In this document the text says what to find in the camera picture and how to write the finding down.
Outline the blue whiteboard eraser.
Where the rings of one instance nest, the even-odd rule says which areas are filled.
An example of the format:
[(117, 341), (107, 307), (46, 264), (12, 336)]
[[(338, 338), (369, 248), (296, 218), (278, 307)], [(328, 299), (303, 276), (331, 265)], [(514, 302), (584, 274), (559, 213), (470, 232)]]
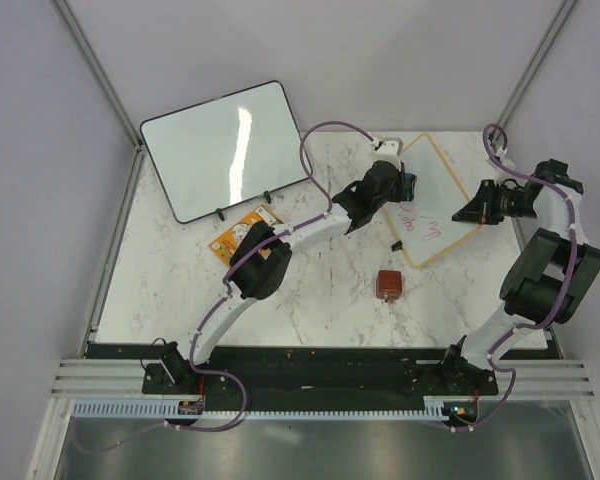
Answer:
[(418, 177), (413, 173), (402, 173), (401, 180), (401, 200), (411, 202), (415, 198), (415, 188)]

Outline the small yellow framed whiteboard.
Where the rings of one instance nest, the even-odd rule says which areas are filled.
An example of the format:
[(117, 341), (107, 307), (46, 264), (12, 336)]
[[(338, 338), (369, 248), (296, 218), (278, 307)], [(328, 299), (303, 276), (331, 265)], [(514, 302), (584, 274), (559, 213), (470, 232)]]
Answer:
[(414, 199), (388, 203), (384, 210), (407, 261), (421, 268), (480, 227), (452, 220), (452, 215), (469, 202), (469, 196), (430, 134), (422, 133), (404, 147), (401, 159), (407, 171), (417, 177)]

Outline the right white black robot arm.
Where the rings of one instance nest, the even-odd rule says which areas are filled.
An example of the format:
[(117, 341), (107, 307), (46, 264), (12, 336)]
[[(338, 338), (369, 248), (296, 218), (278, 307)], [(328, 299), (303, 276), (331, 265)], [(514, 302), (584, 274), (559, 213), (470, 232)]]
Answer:
[(474, 380), (487, 381), (519, 341), (574, 315), (600, 271), (600, 249), (589, 244), (578, 223), (583, 194), (567, 165), (549, 159), (523, 185), (513, 178), (482, 181), (474, 198), (453, 214), (455, 222), (478, 225), (532, 218), (537, 229), (505, 276), (499, 309), (446, 350), (437, 371), (445, 391), (457, 394)]

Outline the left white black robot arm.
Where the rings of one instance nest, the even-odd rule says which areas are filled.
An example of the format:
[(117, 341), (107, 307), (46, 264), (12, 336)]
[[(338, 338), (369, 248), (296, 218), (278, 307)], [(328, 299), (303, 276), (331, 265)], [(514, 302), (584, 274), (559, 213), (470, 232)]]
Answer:
[(208, 312), (195, 327), (165, 345), (160, 356), (165, 382), (178, 393), (195, 389), (199, 375), (212, 373), (200, 366), (219, 340), (247, 309), (278, 291), (294, 255), (366, 226), (388, 203), (413, 200), (416, 182), (417, 176), (406, 172), (403, 162), (378, 160), (362, 179), (329, 198), (326, 211), (300, 222), (269, 226), (259, 221), (251, 226)]

